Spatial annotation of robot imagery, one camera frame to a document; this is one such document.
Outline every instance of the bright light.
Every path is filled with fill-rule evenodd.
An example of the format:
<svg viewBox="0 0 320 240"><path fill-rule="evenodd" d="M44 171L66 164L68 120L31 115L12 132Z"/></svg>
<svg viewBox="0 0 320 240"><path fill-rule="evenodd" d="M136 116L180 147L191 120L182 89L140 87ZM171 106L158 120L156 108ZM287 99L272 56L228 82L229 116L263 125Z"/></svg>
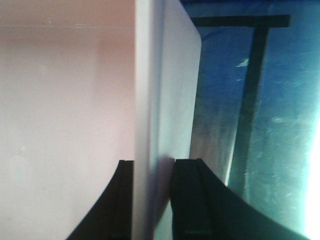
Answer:
<svg viewBox="0 0 320 240"><path fill-rule="evenodd" d="M309 157L310 169L306 194L305 234L312 240L320 239L320 121L317 124Z"/></svg>

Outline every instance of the white wall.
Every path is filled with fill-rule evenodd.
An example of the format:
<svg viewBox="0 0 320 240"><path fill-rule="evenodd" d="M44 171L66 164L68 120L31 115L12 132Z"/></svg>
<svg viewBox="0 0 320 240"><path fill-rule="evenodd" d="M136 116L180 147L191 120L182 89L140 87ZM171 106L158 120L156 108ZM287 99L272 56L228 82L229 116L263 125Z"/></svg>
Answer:
<svg viewBox="0 0 320 240"><path fill-rule="evenodd" d="M189 158L200 51L178 0L136 1L133 240L172 239L170 178Z"/></svg>
<svg viewBox="0 0 320 240"><path fill-rule="evenodd" d="M0 240L62 240L134 158L134 29L0 23Z"/></svg>

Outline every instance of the glass panel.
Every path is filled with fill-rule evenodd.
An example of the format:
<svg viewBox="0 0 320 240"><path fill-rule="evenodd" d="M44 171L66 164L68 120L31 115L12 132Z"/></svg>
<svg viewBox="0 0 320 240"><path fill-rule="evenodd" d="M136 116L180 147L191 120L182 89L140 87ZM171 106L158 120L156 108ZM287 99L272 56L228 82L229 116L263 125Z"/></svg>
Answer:
<svg viewBox="0 0 320 240"><path fill-rule="evenodd" d="M191 17L290 15L289 27L269 29L241 197L284 226L318 239L320 2L239 0L185 8ZM209 33L198 27L203 45L191 157L203 158L225 183L252 29L216 27Z"/></svg>

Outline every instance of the white board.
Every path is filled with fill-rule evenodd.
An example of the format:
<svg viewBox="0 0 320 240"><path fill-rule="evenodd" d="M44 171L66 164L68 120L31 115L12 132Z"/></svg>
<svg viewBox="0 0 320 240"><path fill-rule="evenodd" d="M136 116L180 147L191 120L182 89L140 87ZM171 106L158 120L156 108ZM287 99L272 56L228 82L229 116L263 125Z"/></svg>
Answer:
<svg viewBox="0 0 320 240"><path fill-rule="evenodd" d="M172 238L170 178L189 158L200 51L178 0L136 1L133 240Z"/></svg>

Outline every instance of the dark metal bar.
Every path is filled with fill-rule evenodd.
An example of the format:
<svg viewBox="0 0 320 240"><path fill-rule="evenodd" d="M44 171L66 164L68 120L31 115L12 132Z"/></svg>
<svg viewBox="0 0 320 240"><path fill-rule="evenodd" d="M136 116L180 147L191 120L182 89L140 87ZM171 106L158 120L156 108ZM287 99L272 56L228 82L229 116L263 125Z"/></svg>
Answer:
<svg viewBox="0 0 320 240"><path fill-rule="evenodd" d="M251 27L285 28L290 25L290 15L267 16L210 16L192 17L196 27Z"/></svg>
<svg viewBox="0 0 320 240"><path fill-rule="evenodd" d="M246 72L242 102L234 143L228 187L238 196L243 195L248 163L250 139L253 131L261 69L267 45L269 28L265 25L254 29L250 59Z"/></svg>

